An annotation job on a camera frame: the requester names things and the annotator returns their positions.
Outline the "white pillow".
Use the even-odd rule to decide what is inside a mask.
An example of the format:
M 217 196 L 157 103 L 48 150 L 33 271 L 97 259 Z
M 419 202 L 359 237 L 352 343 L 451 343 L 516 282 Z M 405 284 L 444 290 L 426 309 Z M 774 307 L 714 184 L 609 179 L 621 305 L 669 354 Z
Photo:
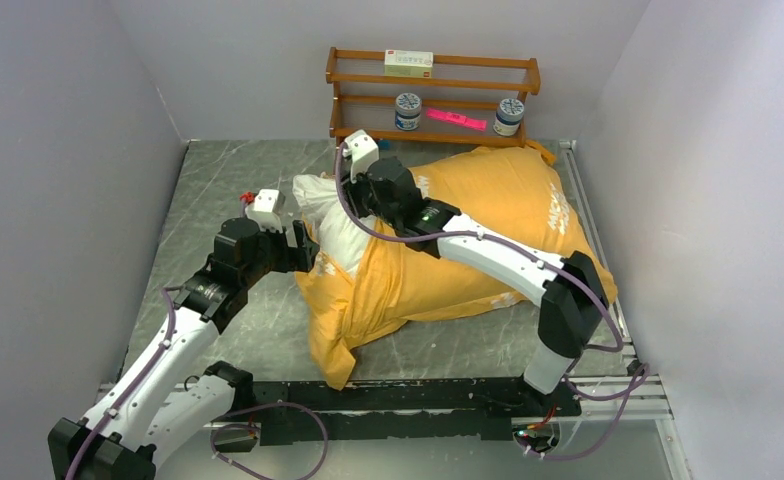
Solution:
M 292 193 L 321 251 L 355 278 L 372 236 L 345 213 L 334 179 L 299 174 L 293 178 Z

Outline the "orange Mickey Mouse pillowcase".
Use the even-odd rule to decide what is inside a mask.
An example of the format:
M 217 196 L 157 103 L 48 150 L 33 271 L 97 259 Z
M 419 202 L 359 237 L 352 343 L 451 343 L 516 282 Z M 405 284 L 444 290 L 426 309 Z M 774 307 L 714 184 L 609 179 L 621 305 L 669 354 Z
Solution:
M 537 150 L 479 147 L 411 172 L 425 196 L 458 207 L 498 234 L 565 257 L 593 252 L 557 171 Z M 374 354 L 359 357 L 359 348 L 407 324 L 454 320 L 523 301 L 471 267 L 385 240 L 391 229 L 373 218 L 357 226 L 372 239 L 355 278 L 321 248 L 314 269 L 296 275 L 309 308 L 310 355 L 334 389 L 378 361 Z

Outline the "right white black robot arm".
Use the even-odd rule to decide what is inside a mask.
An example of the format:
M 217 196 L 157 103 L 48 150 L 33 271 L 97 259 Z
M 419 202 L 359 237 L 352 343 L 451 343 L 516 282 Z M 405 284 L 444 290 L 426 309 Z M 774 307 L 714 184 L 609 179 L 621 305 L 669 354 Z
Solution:
M 536 250 L 489 230 L 457 207 L 422 195 L 396 158 L 336 164 L 337 194 L 355 222 L 374 216 L 394 233 L 385 240 L 437 259 L 469 266 L 522 294 L 539 308 L 536 341 L 517 398 L 540 415 L 556 401 L 556 388 L 589 349 L 608 300 L 592 259 Z

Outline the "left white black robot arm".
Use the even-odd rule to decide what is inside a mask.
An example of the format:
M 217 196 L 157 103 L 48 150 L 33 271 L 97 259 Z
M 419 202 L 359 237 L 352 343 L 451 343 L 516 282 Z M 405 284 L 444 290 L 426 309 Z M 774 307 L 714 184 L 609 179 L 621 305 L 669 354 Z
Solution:
M 153 479 L 205 423 L 245 418 L 254 406 L 253 376 L 225 362 L 171 393 L 247 305 L 254 285 L 272 272 L 311 271 L 318 251 L 300 220 L 272 230 L 244 217 L 224 221 L 203 266 L 163 289 L 166 318 L 129 370 L 80 418 L 62 418 L 49 432 L 55 478 Z

